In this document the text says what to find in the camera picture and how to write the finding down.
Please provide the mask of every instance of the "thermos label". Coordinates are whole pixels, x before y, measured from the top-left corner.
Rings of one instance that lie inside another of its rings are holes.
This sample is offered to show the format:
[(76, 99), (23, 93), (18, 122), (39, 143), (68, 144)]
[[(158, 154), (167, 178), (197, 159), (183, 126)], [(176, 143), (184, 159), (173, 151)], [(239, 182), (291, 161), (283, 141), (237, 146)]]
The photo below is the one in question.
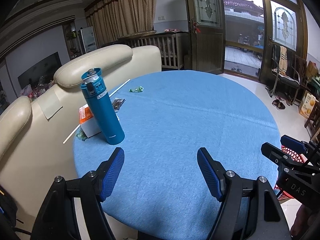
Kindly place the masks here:
[(100, 95), (97, 96), (97, 99), (103, 98), (107, 93), (108, 91), (105, 90), (104, 92), (102, 92)]

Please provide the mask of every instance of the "tiled roof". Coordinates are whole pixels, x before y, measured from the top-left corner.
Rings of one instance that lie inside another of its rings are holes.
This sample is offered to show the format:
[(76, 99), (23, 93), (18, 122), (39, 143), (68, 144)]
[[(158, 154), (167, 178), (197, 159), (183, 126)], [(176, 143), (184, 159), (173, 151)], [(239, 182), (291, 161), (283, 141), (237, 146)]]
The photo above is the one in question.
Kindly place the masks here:
[(224, 6), (229, 8), (243, 8), (263, 14), (263, 8), (255, 5), (253, 1), (247, 0), (223, 0)]

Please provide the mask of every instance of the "slipper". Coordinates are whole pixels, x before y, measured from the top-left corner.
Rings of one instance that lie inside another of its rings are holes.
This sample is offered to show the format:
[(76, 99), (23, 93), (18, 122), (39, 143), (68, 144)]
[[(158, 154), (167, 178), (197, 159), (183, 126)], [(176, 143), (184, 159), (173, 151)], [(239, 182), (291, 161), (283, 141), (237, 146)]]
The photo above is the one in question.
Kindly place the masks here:
[(276, 99), (278, 99), (280, 101), (284, 101), (284, 99), (282, 99), (280, 96), (276, 96)]
[(272, 102), (272, 105), (273, 105), (273, 106), (277, 106), (279, 103), (280, 103), (280, 101), (279, 101), (278, 99), (276, 99), (276, 100), (274, 100), (274, 101)]
[(283, 103), (279, 102), (279, 104), (277, 104), (277, 109), (278, 110), (284, 110), (285, 109), (285, 106)]

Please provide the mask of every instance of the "cream leather sofa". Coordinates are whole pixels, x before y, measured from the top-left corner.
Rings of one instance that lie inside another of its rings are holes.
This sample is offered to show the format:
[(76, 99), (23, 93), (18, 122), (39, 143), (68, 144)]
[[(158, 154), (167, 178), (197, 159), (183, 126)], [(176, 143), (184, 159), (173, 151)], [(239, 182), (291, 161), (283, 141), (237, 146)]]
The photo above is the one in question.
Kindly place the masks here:
[(37, 100), (30, 103), (28, 97), (20, 97), (2, 113), (0, 184), (17, 202), (17, 218), (25, 222), (17, 224), (20, 228), (31, 231), (55, 176), (77, 178), (73, 137), (63, 141), (79, 124), (79, 107), (85, 104), (81, 75), (93, 67), (102, 68), (111, 90), (128, 79), (161, 71), (161, 56), (154, 46), (98, 49), (63, 65), (54, 75), (56, 84)]

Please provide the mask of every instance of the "round table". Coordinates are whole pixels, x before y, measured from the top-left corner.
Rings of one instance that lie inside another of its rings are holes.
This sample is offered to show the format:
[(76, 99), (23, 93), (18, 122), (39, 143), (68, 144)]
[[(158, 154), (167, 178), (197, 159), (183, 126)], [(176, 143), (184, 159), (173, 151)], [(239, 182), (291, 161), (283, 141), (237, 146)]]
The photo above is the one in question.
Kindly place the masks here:
[[(141, 93), (129, 89), (144, 88)], [(101, 133), (74, 138), (79, 177), (96, 170), (115, 147), (124, 165), (103, 210), (120, 222), (166, 240), (205, 240), (220, 203), (210, 195), (196, 153), (239, 176), (265, 176), (273, 187), (277, 166), (261, 154), (264, 142), (280, 148), (280, 134), (267, 107), (243, 86), (197, 71), (165, 71), (129, 81), (114, 98), (125, 139), (117, 146)]]

